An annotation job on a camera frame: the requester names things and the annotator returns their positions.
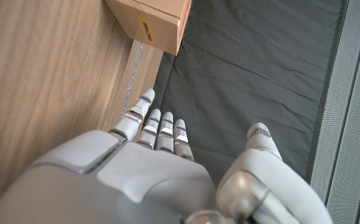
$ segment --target robot finger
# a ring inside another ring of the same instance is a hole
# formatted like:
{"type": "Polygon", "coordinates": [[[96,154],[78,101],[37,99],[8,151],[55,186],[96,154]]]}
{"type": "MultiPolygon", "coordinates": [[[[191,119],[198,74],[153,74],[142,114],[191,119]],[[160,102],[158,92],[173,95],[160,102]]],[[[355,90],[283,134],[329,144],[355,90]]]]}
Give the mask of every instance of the robot finger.
{"type": "Polygon", "coordinates": [[[153,102],[155,92],[153,89],[146,90],[135,105],[127,111],[110,132],[117,133],[131,141],[137,134],[138,128],[153,102]]]}
{"type": "Polygon", "coordinates": [[[177,156],[194,161],[191,148],[188,144],[186,124],[182,119],[176,121],[174,125],[174,153],[177,156]]]}
{"type": "Polygon", "coordinates": [[[173,114],[167,112],[163,115],[161,129],[156,141],[156,150],[174,153],[173,149],[173,114]]]}
{"type": "Polygon", "coordinates": [[[159,120],[161,119],[161,112],[158,109],[154,109],[144,128],[140,132],[137,143],[147,147],[148,149],[154,149],[156,134],[158,132],[159,120]]]}

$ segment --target black fabric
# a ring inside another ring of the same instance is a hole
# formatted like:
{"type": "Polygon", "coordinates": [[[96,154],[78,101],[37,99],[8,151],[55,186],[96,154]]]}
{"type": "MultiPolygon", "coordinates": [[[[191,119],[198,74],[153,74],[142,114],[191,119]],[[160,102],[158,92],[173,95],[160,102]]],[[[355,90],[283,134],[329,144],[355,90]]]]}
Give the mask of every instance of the black fabric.
{"type": "Polygon", "coordinates": [[[218,184],[266,124],[305,178],[341,1],[193,0],[178,56],[164,54],[152,108],[186,122],[218,184]]]}

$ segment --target white robotic finger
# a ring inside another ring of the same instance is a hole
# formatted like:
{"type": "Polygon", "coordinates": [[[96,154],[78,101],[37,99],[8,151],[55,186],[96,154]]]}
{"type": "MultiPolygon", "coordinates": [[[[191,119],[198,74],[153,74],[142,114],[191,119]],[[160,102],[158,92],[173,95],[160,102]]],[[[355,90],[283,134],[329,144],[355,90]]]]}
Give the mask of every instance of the white robotic finger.
{"type": "Polygon", "coordinates": [[[134,107],[130,108],[115,127],[110,131],[118,133],[127,140],[131,141],[137,134],[138,128],[148,112],[154,100],[155,92],[153,89],[146,90],[138,99],[134,107]]]}
{"type": "Polygon", "coordinates": [[[159,120],[161,119],[161,112],[158,109],[154,109],[151,112],[143,130],[140,132],[138,144],[147,147],[148,149],[154,149],[156,133],[158,132],[159,120]]]}
{"type": "Polygon", "coordinates": [[[188,145],[186,124],[182,119],[176,121],[174,128],[174,153],[177,156],[194,161],[192,151],[188,145]]]}
{"type": "Polygon", "coordinates": [[[278,151],[266,125],[262,123],[253,124],[248,130],[247,139],[246,149],[268,151],[282,160],[280,152],[278,151]]]}
{"type": "Polygon", "coordinates": [[[159,131],[156,150],[174,153],[173,149],[173,114],[167,112],[163,115],[161,130],[159,131]]]}

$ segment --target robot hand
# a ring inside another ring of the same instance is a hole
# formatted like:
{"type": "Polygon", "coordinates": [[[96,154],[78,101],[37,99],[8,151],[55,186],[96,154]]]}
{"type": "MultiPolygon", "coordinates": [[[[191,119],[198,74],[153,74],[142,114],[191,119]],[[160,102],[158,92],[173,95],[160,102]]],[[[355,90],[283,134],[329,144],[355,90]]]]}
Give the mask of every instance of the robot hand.
{"type": "Polygon", "coordinates": [[[0,223],[182,223],[215,210],[215,187],[194,162],[186,126],[153,110],[147,90],[114,128],[73,138],[40,157],[0,197],[0,223]]]}
{"type": "Polygon", "coordinates": [[[0,198],[0,223],[331,223],[264,124],[249,129],[217,191],[170,112],[159,128],[153,110],[132,142],[153,100],[149,89],[109,133],[89,131],[31,164],[0,198]]]}
{"type": "MultiPolygon", "coordinates": [[[[147,90],[135,106],[125,113],[124,117],[120,119],[119,123],[110,132],[117,133],[125,137],[126,140],[131,141],[136,135],[140,123],[145,117],[153,99],[154,91],[152,89],[147,90]]],[[[153,110],[136,142],[148,149],[165,151],[194,161],[188,145],[186,124],[184,121],[182,119],[176,121],[173,134],[173,114],[167,112],[163,115],[161,127],[158,132],[160,119],[160,110],[153,110]]]]}

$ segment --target wooden panel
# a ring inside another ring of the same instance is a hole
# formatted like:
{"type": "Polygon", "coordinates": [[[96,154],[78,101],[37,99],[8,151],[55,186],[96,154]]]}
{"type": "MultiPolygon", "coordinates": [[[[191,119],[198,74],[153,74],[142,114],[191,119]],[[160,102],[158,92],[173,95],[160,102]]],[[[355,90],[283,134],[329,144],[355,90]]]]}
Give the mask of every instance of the wooden panel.
{"type": "Polygon", "coordinates": [[[146,6],[152,7],[158,11],[181,19],[183,15],[183,9],[186,8],[187,0],[134,0],[140,2],[146,6]]]}
{"type": "MultiPolygon", "coordinates": [[[[43,153],[114,125],[137,44],[104,1],[0,0],[0,195],[43,153]]],[[[130,98],[145,87],[136,82],[130,98]]]]}
{"type": "Polygon", "coordinates": [[[177,54],[179,19],[133,0],[106,1],[128,37],[177,54]]]}

